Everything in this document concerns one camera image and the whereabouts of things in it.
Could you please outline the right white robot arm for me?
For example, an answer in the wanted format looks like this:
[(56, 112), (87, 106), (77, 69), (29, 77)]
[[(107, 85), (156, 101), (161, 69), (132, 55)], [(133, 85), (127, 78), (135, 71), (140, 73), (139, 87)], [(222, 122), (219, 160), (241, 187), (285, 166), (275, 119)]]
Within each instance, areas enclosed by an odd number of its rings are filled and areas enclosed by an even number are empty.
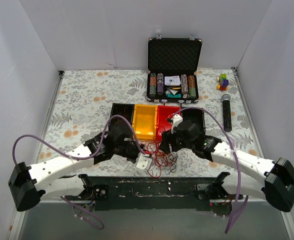
[(175, 115), (167, 119), (171, 129), (162, 133), (160, 149), (165, 153), (189, 149), (201, 159), (240, 170), (246, 178), (238, 184), (228, 173), (221, 173), (210, 190), (219, 199), (228, 195), (245, 195), (266, 200), (274, 208), (291, 211), (294, 205), (294, 167), (283, 157), (264, 159), (232, 150), (222, 140), (204, 135), (191, 120)]

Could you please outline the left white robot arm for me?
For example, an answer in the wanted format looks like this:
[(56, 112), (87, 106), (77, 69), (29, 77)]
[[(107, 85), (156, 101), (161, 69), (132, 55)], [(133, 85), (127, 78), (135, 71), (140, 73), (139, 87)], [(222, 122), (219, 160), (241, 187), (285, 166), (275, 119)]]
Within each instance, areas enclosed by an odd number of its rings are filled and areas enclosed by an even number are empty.
[(42, 143), (59, 156), (31, 165), (18, 163), (13, 157), (15, 166), (8, 185), (19, 212), (32, 209), (41, 200), (60, 196), (79, 196), (88, 200), (93, 194), (92, 186), (84, 181), (78, 182), (76, 176), (70, 183), (64, 183), (64, 179), (70, 178), (70, 173), (109, 160), (114, 155), (136, 161), (144, 154), (132, 126), (126, 122), (105, 126), (100, 134), (69, 153), (45, 141)]

